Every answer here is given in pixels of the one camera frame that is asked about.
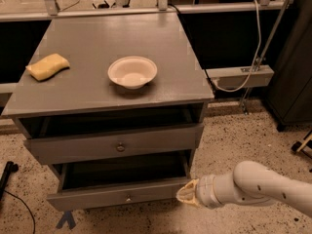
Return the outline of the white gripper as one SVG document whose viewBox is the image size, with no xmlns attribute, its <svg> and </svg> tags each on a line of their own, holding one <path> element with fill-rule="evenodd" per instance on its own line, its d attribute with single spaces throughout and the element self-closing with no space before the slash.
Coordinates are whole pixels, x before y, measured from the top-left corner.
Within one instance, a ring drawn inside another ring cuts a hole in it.
<svg viewBox="0 0 312 234">
<path fill-rule="evenodd" d="M 178 190 L 176 198 L 183 204 L 199 208 L 200 205 L 209 209 L 221 207 L 214 191 L 215 175 L 204 175 L 200 179 L 192 179 Z"/>
</svg>

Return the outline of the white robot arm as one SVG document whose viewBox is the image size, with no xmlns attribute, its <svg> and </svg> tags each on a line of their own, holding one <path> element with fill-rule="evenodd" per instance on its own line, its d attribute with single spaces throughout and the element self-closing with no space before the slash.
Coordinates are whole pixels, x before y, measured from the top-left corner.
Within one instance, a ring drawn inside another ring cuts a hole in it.
<svg viewBox="0 0 312 234">
<path fill-rule="evenodd" d="M 253 161 L 241 162 L 225 175 L 192 179 L 178 190 L 176 198 L 209 209 L 226 204 L 268 206 L 278 201 L 312 216 L 312 184 L 279 175 Z"/>
</svg>

